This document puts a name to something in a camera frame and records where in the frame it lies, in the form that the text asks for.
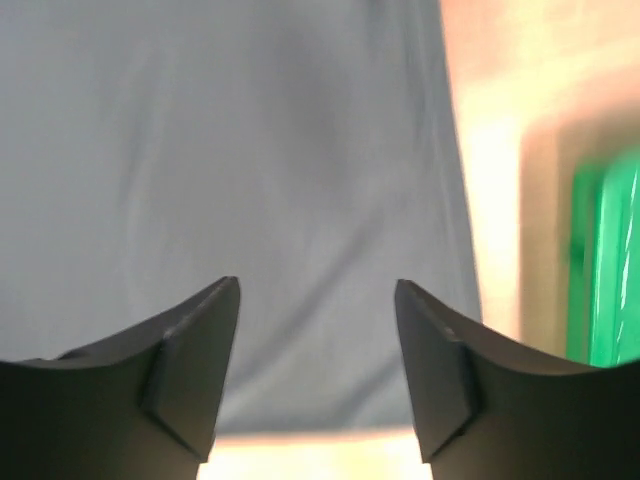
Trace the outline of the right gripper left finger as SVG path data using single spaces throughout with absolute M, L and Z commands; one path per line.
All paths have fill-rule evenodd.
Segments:
M 214 445 L 240 284 L 53 360 L 1 366 L 5 479 L 193 479 Z

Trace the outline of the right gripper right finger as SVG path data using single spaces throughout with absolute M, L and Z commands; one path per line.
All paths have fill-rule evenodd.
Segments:
M 639 365 L 518 343 L 416 283 L 395 289 L 421 457 L 436 479 L 635 479 Z

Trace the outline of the grey t shirt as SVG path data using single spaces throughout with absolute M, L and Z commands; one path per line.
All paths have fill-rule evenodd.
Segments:
M 5 1 L 1 355 L 224 275 L 221 434 L 412 421 L 409 279 L 480 314 L 436 1 Z

